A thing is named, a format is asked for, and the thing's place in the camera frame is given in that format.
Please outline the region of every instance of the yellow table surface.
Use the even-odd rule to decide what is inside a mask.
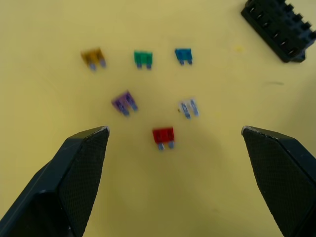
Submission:
[[[280,237],[241,128],[297,138],[316,152],[316,46],[284,64],[241,17],[245,0],[11,0],[0,7],[0,217],[69,136],[111,135],[85,237]],[[316,24],[316,2],[293,0]],[[80,52],[101,47],[92,73]],[[181,67],[176,47],[190,47]],[[138,70],[134,50],[154,54]],[[119,114],[125,90],[139,112]],[[195,97],[199,118],[178,102]],[[173,126],[173,151],[152,128]]]

